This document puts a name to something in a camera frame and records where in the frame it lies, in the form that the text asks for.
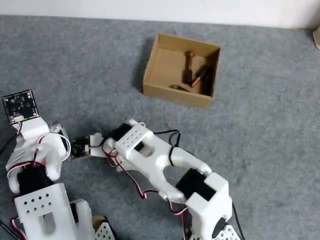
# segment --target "gray carpet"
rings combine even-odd
[[[141,94],[158,32],[221,46],[209,109]],[[41,116],[71,137],[104,133],[128,118],[153,131],[178,128],[180,145],[229,181],[243,232],[253,240],[320,235],[320,51],[306,30],[211,24],[0,17],[0,96],[33,89]],[[14,133],[0,107],[0,146]],[[0,218],[16,215],[0,161]],[[166,169],[172,183],[185,172]],[[143,188],[148,182],[134,174]],[[180,240],[181,220],[104,159],[63,165],[70,200],[106,214],[122,240]],[[10,237],[0,229],[0,239]]]

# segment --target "open cardboard box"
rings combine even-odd
[[[188,51],[195,53],[192,58],[193,77],[205,64],[213,69],[212,78],[200,81],[195,87],[184,84]],[[219,53],[217,45],[159,33],[144,73],[143,94],[178,104],[209,107],[214,95]],[[172,85],[179,85],[189,92],[173,89]]]

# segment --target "red wire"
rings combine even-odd
[[[14,217],[14,218],[11,218],[11,219],[10,219],[10,226],[11,226],[11,228],[12,228],[15,232],[17,232],[17,233],[21,236],[21,238],[22,238],[23,240],[28,240],[27,237],[26,237],[26,235],[25,235],[25,233],[24,233],[21,229],[17,228],[17,226],[16,226],[16,224],[15,224],[15,220],[17,220],[17,219],[18,219],[18,217]]]
[[[169,203],[169,207],[170,207],[170,210],[173,213],[173,215],[176,215],[176,216],[181,215],[182,213],[184,213],[185,210],[187,210],[187,207],[184,207],[183,209],[181,209],[179,211],[174,211],[171,201],[168,200],[168,203]]]
[[[138,182],[128,173],[127,170],[125,170],[125,168],[122,166],[122,164],[120,163],[119,159],[117,158],[117,155],[111,155],[111,153],[114,151],[115,149],[111,150],[111,152],[106,152],[103,150],[104,154],[106,155],[106,157],[110,160],[110,158],[114,158],[114,160],[116,161],[117,165],[113,164],[114,166],[119,166],[127,175],[128,177],[133,181],[135,188],[140,196],[140,198],[142,198],[143,200],[147,199],[147,193],[158,193],[158,190],[155,189],[147,189],[145,191],[141,190],[140,185],[138,184]]]
[[[181,213],[182,228],[183,228],[183,240],[187,240],[187,230],[186,230],[186,213],[183,211]]]

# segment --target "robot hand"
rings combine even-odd
[[[135,120],[106,137],[96,133],[85,147],[91,156],[111,157],[118,171],[139,171],[166,201],[185,204],[192,215],[190,239],[212,240],[232,216],[229,184],[180,147],[171,146]],[[190,169],[176,186],[167,182],[167,166]]]
[[[39,116],[31,90],[2,97],[8,119],[17,129],[16,147],[6,164],[7,178],[18,217],[11,227],[23,240],[94,240],[89,204],[70,202],[60,178],[71,144],[59,124],[49,127]],[[23,224],[18,229],[15,220]]]
[[[64,128],[60,124],[49,128],[41,117],[16,123],[14,127],[18,128],[17,144],[5,166],[11,191],[21,192],[20,184],[24,183],[19,183],[18,176],[28,167],[43,166],[43,175],[51,181],[58,180],[62,162],[71,153]]]

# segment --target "white robot bracket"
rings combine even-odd
[[[208,200],[194,192],[188,199],[185,194],[167,182],[164,168],[172,165],[169,152],[172,146],[157,137],[152,131],[131,119],[128,121],[132,128],[118,141],[108,138],[99,147],[90,149],[91,156],[105,157],[104,152],[117,152],[117,158],[126,171],[135,170],[143,174],[152,186],[159,191],[164,200],[185,204],[192,215],[192,232],[202,240],[212,240],[212,234],[218,221],[223,218],[226,222],[232,216],[232,199],[229,196],[229,184],[223,177],[212,172],[210,167],[194,155],[175,147],[171,154],[174,166],[196,169],[205,176],[204,183],[213,191]],[[99,133],[90,136],[90,145],[98,146],[103,138]],[[136,150],[138,144],[143,148]]]

